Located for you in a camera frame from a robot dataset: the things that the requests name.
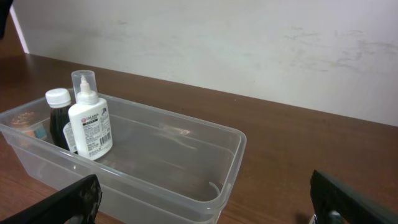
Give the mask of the white lotion bottle clear cap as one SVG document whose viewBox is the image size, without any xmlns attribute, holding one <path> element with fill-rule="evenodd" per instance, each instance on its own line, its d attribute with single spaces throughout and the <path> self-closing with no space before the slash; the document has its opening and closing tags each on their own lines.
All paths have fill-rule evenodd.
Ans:
<svg viewBox="0 0 398 224">
<path fill-rule="evenodd" d="M 76 103 L 68 115 L 77 152 L 95 161 L 113 146 L 108 103 L 99 97 L 93 71 L 77 70 L 71 76 Z"/>
</svg>

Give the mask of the small gold-lidded balm jar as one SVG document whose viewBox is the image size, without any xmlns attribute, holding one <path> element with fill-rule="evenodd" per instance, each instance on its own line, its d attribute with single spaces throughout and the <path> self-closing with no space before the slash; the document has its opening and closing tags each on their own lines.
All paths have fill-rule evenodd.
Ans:
<svg viewBox="0 0 398 224">
<path fill-rule="evenodd" d="M 11 126 L 20 132 L 41 140 L 46 140 L 47 132 L 36 114 L 32 111 L 21 113 L 11 121 Z"/>
</svg>

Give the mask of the dark bottle white cap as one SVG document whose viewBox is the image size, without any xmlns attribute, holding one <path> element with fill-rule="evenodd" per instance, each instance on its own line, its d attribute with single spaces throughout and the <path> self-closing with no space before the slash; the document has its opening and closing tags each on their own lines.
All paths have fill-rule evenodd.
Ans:
<svg viewBox="0 0 398 224">
<path fill-rule="evenodd" d="M 77 154 L 68 110 L 72 106 L 69 91 L 56 88 L 46 92 L 45 99 L 50 106 L 50 134 L 53 143 L 67 151 Z"/>
</svg>

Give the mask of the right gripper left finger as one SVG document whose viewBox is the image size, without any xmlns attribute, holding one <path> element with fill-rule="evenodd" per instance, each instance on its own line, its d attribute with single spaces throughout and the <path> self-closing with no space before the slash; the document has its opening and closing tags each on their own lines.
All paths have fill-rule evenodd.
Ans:
<svg viewBox="0 0 398 224">
<path fill-rule="evenodd" d="M 1 223 L 94 224 L 101 199 L 100 182 L 96 175 L 91 174 Z"/>
</svg>

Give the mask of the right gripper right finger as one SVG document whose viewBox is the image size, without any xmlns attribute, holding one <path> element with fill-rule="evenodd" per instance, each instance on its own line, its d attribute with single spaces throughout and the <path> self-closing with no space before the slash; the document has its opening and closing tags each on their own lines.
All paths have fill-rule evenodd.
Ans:
<svg viewBox="0 0 398 224">
<path fill-rule="evenodd" d="M 314 170 L 310 196 L 315 214 L 310 224 L 397 224 L 397 214 L 334 177 Z"/>
</svg>

